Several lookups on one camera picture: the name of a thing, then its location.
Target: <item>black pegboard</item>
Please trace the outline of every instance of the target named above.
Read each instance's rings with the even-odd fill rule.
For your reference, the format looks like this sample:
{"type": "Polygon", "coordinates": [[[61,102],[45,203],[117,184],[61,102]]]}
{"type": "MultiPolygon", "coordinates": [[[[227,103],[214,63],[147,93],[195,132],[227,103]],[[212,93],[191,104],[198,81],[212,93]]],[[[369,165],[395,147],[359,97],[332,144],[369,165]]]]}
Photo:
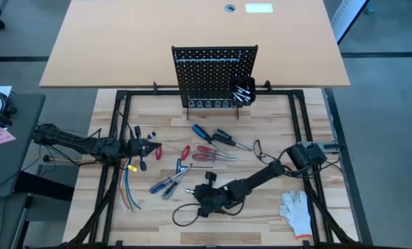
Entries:
{"type": "Polygon", "coordinates": [[[183,108],[230,108],[231,79],[250,77],[258,46],[172,47],[183,108]]]}

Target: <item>gray table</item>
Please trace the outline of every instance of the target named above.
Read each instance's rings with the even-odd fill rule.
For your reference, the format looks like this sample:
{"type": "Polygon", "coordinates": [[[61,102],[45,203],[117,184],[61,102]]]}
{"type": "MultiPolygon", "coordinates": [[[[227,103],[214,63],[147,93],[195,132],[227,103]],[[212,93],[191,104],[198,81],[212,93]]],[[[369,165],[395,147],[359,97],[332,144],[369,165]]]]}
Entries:
{"type": "Polygon", "coordinates": [[[0,183],[16,174],[0,186],[0,197],[10,196],[17,182],[28,151],[32,133],[39,120],[41,108],[45,102],[43,94],[12,94],[10,100],[17,108],[11,117],[12,126],[8,131],[16,140],[0,145],[0,183]]]}
{"type": "Polygon", "coordinates": [[[11,117],[8,131],[16,140],[0,145],[0,248],[10,248],[17,233],[28,193],[12,194],[17,182],[31,136],[40,116],[45,96],[43,94],[12,94],[10,101],[17,108],[11,117]]]}

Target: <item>yellow tag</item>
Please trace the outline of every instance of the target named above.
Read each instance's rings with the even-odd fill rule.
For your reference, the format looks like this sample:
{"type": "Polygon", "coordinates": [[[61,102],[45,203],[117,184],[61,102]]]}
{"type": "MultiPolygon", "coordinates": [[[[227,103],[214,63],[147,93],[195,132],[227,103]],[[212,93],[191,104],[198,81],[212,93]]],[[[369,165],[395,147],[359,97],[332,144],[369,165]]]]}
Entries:
{"type": "Polygon", "coordinates": [[[128,165],[128,169],[132,170],[133,172],[137,172],[137,168],[133,165],[128,165]]]}

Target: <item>white glove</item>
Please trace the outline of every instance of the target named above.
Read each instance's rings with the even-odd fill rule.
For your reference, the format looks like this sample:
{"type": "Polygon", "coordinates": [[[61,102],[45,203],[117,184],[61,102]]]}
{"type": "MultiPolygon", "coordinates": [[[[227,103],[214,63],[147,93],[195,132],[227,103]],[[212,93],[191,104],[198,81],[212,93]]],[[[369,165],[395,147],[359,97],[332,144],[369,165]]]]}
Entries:
{"type": "Polygon", "coordinates": [[[312,236],[310,229],[310,215],[308,211],[308,197],[304,191],[289,191],[281,195],[283,205],[279,215],[283,216],[294,230],[295,239],[312,236]]]}

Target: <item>gray floor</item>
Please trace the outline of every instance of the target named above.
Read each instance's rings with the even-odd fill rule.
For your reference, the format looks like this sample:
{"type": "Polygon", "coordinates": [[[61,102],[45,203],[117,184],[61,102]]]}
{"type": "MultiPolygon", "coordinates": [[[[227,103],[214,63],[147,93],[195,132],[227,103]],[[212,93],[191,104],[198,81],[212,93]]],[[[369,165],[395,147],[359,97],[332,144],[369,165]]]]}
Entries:
{"type": "MultiPolygon", "coordinates": [[[[329,15],[340,1],[325,0],[329,15]]],[[[371,2],[375,12],[359,17],[341,51],[412,51],[412,0],[371,2]]],[[[1,17],[8,28],[0,31],[0,56],[49,55],[68,4],[69,0],[9,0],[1,17]]],[[[373,241],[412,248],[412,59],[344,63],[351,87],[335,89],[334,94],[373,241]]],[[[0,84],[11,84],[18,93],[45,93],[42,122],[87,131],[96,90],[39,89],[45,65],[0,63],[0,84]]],[[[36,156],[34,146],[26,163],[36,156]]],[[[57,245],[64,224],[32,225],[26,245],[57,245]]]]}

